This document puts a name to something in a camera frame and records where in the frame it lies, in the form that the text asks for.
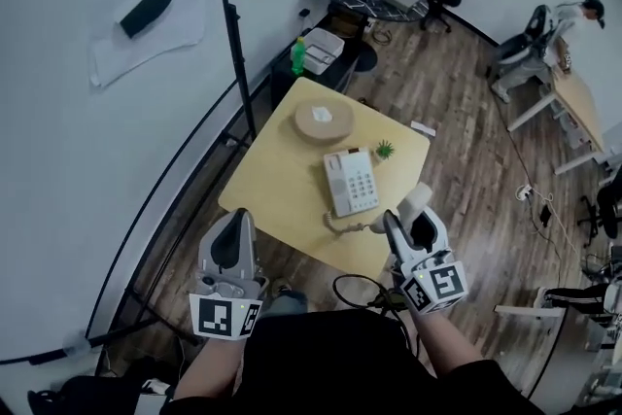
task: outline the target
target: table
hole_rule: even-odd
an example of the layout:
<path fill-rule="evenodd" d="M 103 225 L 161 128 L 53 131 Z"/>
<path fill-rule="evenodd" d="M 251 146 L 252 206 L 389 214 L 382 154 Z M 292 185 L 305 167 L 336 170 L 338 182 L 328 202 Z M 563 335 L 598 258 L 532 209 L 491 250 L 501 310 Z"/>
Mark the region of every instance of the table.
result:
<path fill-rule="evenodd" d="M 544 95 L 534 106 L 514 120 L 508 127 L 508 131 L 516 128 L 533 118 L 537 113 L 548 107 L 554 100 L 559 100 L 572 118 L 585 130 L 592 147 L 595 150 L 569 161 L 555 168 L 555 174 L 561 175 L 576 168 L 578 165 L 593 159 L 596 155 L 605 152 L 605 139 L 601 132 L 601 124 L 596 112 L 596 105 L 590 88 L 585 85 L 575 71 L 566 75 L 559 68 L 552 70 L 552 90 Z"/>
<path fill-rule="evenodd" d="M 387 4 L 384 0 L 330 0 L 330 2 L 363 15 L 355 37 L 361 47 L 357 64 L 357 71 L 359 72 L 369 71 L 378 63 L 378 55 L 374 48 L 363 41 L 364 29 L 370 17 L 384 21 L 414 22 L 424 18 L 430 10 L 427 0 L 420 0 L 408 12 L 401 11 L 397 7 Z"/>
<path fill-rule="evenodd" d="M 318 97 L 343 100 L 352 107 L 354 132 L 339 144 L 313 146 L 294 131 L 292 115 L 298 103 Z M 395 209 L 419 182 L 430 141 L 345 95 L 300 78 L 245 154 L 219 204 L 227 211 L 248 209 L 259 230 L 310 257 L 376 279 L 390 252 L 387 238 L 368 229 L 336 236 L 325 227 L 323 215 L 332 202 L 323 157 L 353 147 L 371 148 L 383 139 L 394 144 L 396 153 L 374 167 L 379 207 L 335 218 L 336 226 L 369 224 L 385 210 Z"/>
<path fill-rule="evenodd" d="M 590 378 L 597 351 L 586 350 L 591 328 L 604 330 L 574 308 L 522 308 L 496 306 L 495 312 L 514 316 L 556 319 L 555 342 L 546 363 L 532 386 L 528 399 L 544 413 L 566 413 L 577 401 Z"/>

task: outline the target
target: black cap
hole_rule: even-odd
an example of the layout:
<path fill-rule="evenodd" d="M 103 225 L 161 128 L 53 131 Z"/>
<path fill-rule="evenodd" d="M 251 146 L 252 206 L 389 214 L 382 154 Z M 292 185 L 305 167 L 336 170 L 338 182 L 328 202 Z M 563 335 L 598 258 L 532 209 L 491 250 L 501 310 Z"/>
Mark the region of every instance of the black cap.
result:
<path fill-rule="evenodd" d="M 585 0 L 585 2 L 583 2 L 583 7 L 594 11 L 599 25 L 601 28 L 605 28 L 605 20 L 603 19 L 603 17 L 605 17 L 605 6 L 603 5 L 603 2 L 600 0 Z"/>

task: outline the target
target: white desk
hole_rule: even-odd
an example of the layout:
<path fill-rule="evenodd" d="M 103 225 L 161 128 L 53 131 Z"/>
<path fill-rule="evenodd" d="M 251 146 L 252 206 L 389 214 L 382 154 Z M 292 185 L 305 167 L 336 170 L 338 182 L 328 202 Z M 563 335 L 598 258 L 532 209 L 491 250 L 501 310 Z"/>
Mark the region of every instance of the white desk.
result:
<path fill-rule="evenodd" d="M 566 413 L 576 403 L 593 372 L 597 352 L 586 350 L 590 319 L 574 308 L 496 306 L 501 314 L 556 319 L 555 342 L 533 385 L 529 401 L 544 413 Z"/>
<path fill-rule="evenodd" d="M 576 157 L 566 164 L 562 164 L 555 168 L 555 174 L 561 175 L 562 173 L 576 168 L 579 164 L 593 159 L 596 155 L 604 153 L 605 140 L 601 132 L 601 123 L 596 112 L 592 92 L 589 87 L 585 85 L 585 82 L 581 80 L 575 71 L 572 71 L 569 75 L 565 75 L 559 68 L 554 68 L 552 74 L 553 86 L 551 93 L 542 97 L 534 106 L 514 120 L 507 127 L 507 130 L 510 132 L 514 131 L 544 108 L 548 107 L 551 102 L 559 100 L 572 118 L 585 130 L 590 138 L 593 149 L 593 152 Z"/>

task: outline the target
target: person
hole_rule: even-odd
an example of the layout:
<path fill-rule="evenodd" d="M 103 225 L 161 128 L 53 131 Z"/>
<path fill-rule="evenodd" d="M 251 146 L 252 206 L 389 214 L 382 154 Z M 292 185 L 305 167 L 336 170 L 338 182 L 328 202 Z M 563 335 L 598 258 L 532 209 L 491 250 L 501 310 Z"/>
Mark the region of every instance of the person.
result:
<path fill-rule="evenodd" d="M 607 328 L 622 313 L 622 294 L 619 282 L 597 284 L 586 289 L 558 288 L 537 290 L 535 308 L 568 308 L 588 315 L 594 322 Z"/>
<path fill-rule="evenodd" d="M 492 91 L 505 104 L 509 104 L 508 92 L 524 84 L 530 77 L 537 76 L 544 83 L 551 84 L 551 68 L 559 66 L 568 72 L 567 55 L 569 46 L 578 37 L 586 20 L 595 20 L 605 28 L 605 7 L 600 0 L 585 0 L 576 4 L 561 4 L 552 13 L 559 24 L 555 29 L 544 57 L 532 54 L 510 69 L 492 86 Z"/>
<path fill-rule="evenodd" d="M 209 339 L 161 415 L 345 404 L 402 406 L 407 413 L 542 413 L 440 313 L 411 311 L 434 378 L 408 350 L 398 321 L 362 309 L 307 313 L 303 294 L 285 281 L 275 284 L 276 298 L 246 344 Z"/>

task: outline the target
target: green bottle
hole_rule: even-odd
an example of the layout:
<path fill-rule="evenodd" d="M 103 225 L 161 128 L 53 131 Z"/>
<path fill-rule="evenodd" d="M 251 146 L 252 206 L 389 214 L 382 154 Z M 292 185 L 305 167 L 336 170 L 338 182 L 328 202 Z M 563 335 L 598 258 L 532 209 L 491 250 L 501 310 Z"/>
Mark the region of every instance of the green bottle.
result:
<path fill-rule="evenodd" d="M 295 41 L 294 51 L 292 54 L 292 71 L 296 76 L 300 76 L 304 73 L 305 53 L 306 49 L 304 48 L 304 39 L 302 37 L 298 37 Z"/>

